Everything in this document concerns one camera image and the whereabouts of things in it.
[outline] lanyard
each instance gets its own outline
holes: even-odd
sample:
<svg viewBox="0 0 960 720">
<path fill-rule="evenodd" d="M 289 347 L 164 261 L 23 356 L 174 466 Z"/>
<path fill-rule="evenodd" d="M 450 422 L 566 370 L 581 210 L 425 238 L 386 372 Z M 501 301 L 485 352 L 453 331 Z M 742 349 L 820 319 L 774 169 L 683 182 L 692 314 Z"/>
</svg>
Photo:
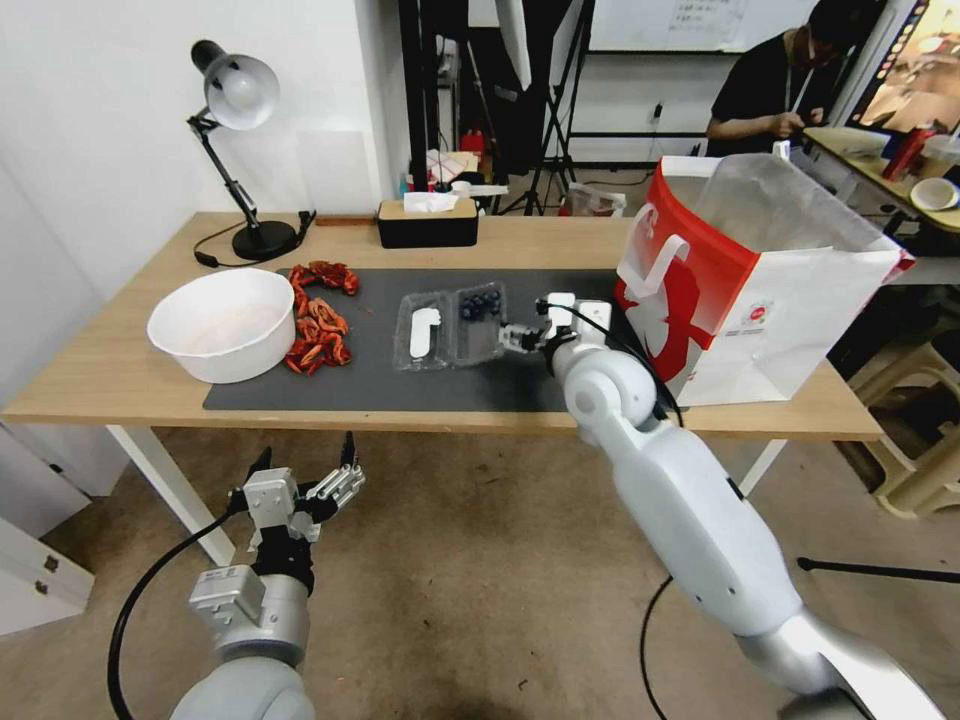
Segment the lanyard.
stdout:
<svg viewBox="0 0 960 720">
<path fill-rule="evenodd" d="M 783 98 L 783 110 L 784 112 L 796 112 L 800 108 L 800 103 L 803 100 L 803 96 L 807 94 L 807 88 L 810 86 L 810 78 L 813 77 L 813 68 L 807 70 L 807 76 L 803 81 L 803 86 L 800 88 L 800 94 L 797 95 L 797 101 L 793 104 L 793 108 L 790 108 L 790 98 L 793 95 L 793 68 L 787 65 L 787 92 Z"/>
<path fill-rule="evenodd" d="M 813 36 L 810 33 L 807 33 L 807 48 L 810 53 L 810 57 L 813 57 Z M 800 88 L 800 94 L 797 95 L 797 101 L 793 104 L 793 109 L 790 109 L 790 98 L 793 95 L 793 68 L 790 67 L 790 60 L 787 59 L 787 92 L 786 96 L 783 99 L 783 111 L 787 112 L 796 112 L 800 109 L 800 103 L 803 100 L 803 96 L 807 94 L 807 88 L 810 86 L 810 78 L 813 77 L 813 68 L 807 70 L 807 76 L 803 81 L 803 86 Z"/>
</svg>

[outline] desk lamp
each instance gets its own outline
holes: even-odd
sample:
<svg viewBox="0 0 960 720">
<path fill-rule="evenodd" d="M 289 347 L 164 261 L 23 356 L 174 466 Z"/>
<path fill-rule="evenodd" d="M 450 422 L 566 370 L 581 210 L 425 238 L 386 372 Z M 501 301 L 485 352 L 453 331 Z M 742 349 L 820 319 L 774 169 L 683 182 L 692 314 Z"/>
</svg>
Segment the desk lamp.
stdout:
<svg viewBox="0 0 960 720">
<path fill-rule="evenodd" d="M 210 133 L 221 125 L 231 130 L 252 130 L 265 123 L 273 114 L 280 95 L 277 76 L 266 63 L 247 55 L 227 55 L 211 40 L 195 43 L 190 58 L 203 73 L 203 94 L 207 104 L 188 118 L 187 124 L 197 134 L 223 178 L 227 192 L 246 219 L 246 227 L 233 236 L 233 251 L 254 261 L 269 260 L 290 252 L 300 244 L 303 234 L 284 222 L 257 219 L 256 203 L 243 186 L 230 177 L 209 138 Z"/>
</svg>

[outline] whiteboard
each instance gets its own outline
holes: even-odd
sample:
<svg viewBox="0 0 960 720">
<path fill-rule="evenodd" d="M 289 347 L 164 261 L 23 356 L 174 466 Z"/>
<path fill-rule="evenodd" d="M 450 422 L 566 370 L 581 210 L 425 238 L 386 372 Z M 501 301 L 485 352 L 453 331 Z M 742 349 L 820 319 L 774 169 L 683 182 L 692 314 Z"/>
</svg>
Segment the whiteboard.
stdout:
<svg viewBox="0 0 960 720">
<path fill-rule="evenodd" d="M 591 50 L 745 52 L 806 23 L 816 0 L 596 0 Z"/>
</svg>

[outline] tissue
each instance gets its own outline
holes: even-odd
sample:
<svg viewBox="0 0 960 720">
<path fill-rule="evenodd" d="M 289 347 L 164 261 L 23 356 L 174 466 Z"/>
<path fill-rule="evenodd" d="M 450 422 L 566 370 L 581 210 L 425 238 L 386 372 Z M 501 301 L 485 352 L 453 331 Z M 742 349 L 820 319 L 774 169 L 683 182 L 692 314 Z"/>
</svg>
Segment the tissue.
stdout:
<svg viewBox="0 0 960 720">
<path fill-rule="evenodd" d="M 457 204 L 456 195 L 446 193 L 404 193 L 403 211 L 416 212 L 446 212 L 453 210 Z"/>
</svg>

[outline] desk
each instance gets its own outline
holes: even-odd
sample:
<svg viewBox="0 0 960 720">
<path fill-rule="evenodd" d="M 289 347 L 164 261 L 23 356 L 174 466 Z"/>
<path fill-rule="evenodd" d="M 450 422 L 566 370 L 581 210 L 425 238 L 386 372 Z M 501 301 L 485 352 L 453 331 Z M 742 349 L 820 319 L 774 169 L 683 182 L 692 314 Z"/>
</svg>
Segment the desk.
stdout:
<svg viewBox="0 0 960 720">
<path fill-rule="evenodd" d="M 841 137 L 842 133 L 840 133 L 839 130 L 839 128 L 807 128 L 803 131 L 803 134 L 804 137 L 812 141 L 818 148 L 825 150 L 828 155 L 886 193 L 894 204 L 906 212 L 923 218 L 924 221 L 940 230 L 950 233 L 960 233 L 960 209 L 942 210 L 938 212 L 921 210 L 910 200 L 912 185 L 905 182 L 891 182 L 883 178 L 883 170 L 889 160 L 886 158 L 858 160 L 843 155 L 841 150 L 844 147 L 844 141 Z"/>
<path fill-rule="evenodd" d="M 288 222 L 295 218 L 273 216 Z M 180 285 L 216 272 L 198 265 L 194 242 L 235 223 L 237 215 L 195 215 L 3 411 L 10 422 L 106 425 L 147 479 L 194 532 L 212 519 L 151 426 L 393 430 L 427 432 L 573 433 L 566 413 L 258 412 L 209 411 L 209 385 L 189 377 L 147 340 L 156 303 Z M 604 269 L 623 252 L 629 219 L 483 218 L 472 248 L 384 250 L 373 226 L 312 227 L 293 253 L 266 269 L 328 259 L 364 268 Z M 231 234 L 205 251 L 230 257 Z M 694 408 L 687 427 L 704 435 L 771 441 L 742 487 L 749 490 L 787 439 L 876 440 L 882 431 L 829 364 L 787 403 Z M 233 546 L 220 530 L 204 538 L 215 562 Z"/>
</svg>

